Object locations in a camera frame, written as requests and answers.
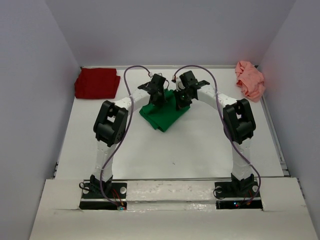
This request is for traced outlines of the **green t shirt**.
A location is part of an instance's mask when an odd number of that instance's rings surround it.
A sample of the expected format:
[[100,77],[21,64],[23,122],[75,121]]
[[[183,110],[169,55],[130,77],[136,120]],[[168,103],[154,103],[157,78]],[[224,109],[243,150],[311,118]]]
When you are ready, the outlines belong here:
[[166,103],[157,107],[151,103],[143,106],[139,114],[153,127],[154,130],[166,132],[190,107],[176,110],[176,99],[173,90],[165,90]]

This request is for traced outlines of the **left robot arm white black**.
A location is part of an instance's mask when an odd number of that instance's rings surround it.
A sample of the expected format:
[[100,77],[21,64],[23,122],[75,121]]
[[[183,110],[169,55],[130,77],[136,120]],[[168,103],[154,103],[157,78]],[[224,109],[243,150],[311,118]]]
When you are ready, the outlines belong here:
[[97,196],[104,198],[110,194],[113,157],[128,132],[133,113],[149,103],[161,107],[166,102],[165,81],[161,73],[153,74],[149,82],[138,86],[127,97],[102,103],[93,126],[97,154],[95,169],[90,176],[90,189]]

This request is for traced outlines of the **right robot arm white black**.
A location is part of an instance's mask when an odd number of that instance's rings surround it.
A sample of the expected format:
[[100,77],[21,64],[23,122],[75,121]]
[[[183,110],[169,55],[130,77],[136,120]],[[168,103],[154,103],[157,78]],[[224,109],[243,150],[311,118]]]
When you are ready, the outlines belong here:
[[174,90],[176,109],[179,111],[190,106],[193,100],[211,106],[217,110],[223,132],[231,143],[231,180],[216,182],[214,196],[218,200],[252,197],[253,186],[257,183],[249,158],[256,122],[249,101],[245,98],[236,100],[220,93],[217,84],[197,80],[191,70],[179,77],[174,76],[172,82],[176,86]]

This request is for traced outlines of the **folded red t shirt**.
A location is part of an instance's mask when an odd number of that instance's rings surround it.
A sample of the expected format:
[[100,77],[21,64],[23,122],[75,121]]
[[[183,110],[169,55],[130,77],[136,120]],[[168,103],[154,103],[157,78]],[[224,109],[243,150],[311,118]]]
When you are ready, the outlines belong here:
[[74,83],[74,96],[85,100],[114,99],[120,79],[115,68],[83,67]]

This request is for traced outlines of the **pink t shirt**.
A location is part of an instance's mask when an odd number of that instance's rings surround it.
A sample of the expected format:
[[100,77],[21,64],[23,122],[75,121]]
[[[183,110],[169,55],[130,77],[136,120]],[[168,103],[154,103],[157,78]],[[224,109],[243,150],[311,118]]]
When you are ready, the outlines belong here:
[[266,87],[263,74],[249,61],[241,60],[236,64],[236,86],[242,94],[254,103],[262,98]]

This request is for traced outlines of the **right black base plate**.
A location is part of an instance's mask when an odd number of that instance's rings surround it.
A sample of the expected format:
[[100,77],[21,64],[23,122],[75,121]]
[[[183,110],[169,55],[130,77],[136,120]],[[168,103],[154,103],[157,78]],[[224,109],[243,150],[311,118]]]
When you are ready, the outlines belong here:
[[214,183],[212,191],[216,198],[217,210],[243,210],[243,209],[263,209],[260,193],[252,199],[258,189],[258,183],[255,182],[252,186],[242,192],[237,192],[232,189],[231,181],[218,181]]

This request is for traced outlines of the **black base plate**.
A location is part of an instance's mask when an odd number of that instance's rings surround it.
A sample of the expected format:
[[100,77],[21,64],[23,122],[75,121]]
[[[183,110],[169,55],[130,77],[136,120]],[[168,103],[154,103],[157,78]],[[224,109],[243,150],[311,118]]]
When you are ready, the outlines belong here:
[[212,191],[216,198],[217,210],[243,210],[243,209],[263,209],[260,193],[252,199],[258,189],[258,183],[255,182],[252,186],[242,192],[237,192],[232,189],[231,181],[218,181],[214,183]]
[[124,181],[112,182],[111,189],[105,193],[105,198],[99,187],[92,186],[89,181],[79,183],[81,210],[124,211],[127,209],[127,186]]

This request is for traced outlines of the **aluminium rail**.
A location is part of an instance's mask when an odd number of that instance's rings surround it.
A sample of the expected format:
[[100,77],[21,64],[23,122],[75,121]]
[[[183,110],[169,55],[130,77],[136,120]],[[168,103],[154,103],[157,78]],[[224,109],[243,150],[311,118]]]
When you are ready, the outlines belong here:
[[113,178],[113,181],[230,181],[231,177],[196,177],[196,178]]

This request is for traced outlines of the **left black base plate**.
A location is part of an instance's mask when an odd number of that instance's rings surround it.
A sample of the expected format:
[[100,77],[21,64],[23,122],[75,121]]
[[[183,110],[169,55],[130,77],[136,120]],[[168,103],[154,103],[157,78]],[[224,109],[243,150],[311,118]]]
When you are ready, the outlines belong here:
[[105,193],[105,198],[99,187],[92,186],[89,181],[79,183],[81,210],[124,211],[127,209],[127,186],[124,181],[112,182],[111,189]]

